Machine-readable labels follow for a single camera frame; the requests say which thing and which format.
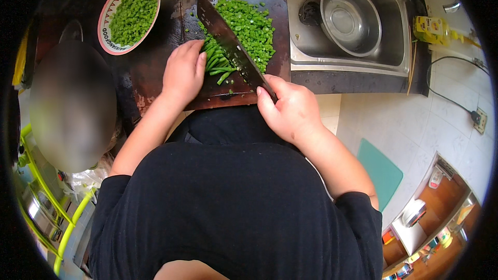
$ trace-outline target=clear plastic bag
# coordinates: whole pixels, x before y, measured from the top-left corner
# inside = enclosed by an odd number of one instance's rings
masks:
[[[66,173],[66,182],[71,185],[78,200],[84,197],[93,188],[100,188],[102,181],[109,177],[110,168],[114,159],[109,153],[105,153],[94,169],[85,170],[79,173]]]

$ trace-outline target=black t-shirt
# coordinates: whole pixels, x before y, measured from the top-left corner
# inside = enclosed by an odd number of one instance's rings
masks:
[[[152,279],[167,262],[199,260],[229,279],[380,279],[381,226],[366,194],[333,203],[287,147],[167,143],[133,177],[102,182],[90,270]]]

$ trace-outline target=yellow bottle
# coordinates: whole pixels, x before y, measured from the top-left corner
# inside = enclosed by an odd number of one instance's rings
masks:
[[[452,39],[464,43],[464,36],[452,30],[443,18],[415,16],[413,18],[413,34],[420,41],[446,47],[449,46]]]

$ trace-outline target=knife blade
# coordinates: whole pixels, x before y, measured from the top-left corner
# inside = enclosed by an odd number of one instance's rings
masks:
[[[259,86],[262,87],[268,92],[271,100],[277,103],[277,95],[254,64],[251,56],[240,43],[235,33],[209,0],[197,0],[197,16],[208,32],[225,49],[228,59],[235,67],[239,67],[240,75],[247,81],[249,86],[254,90]]]

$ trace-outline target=teal board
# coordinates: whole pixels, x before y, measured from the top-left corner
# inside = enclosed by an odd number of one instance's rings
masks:
[[[382,212],[402,182],[403,171],[365,139],[360,142],[357,157],[375,186],[378,210]]]

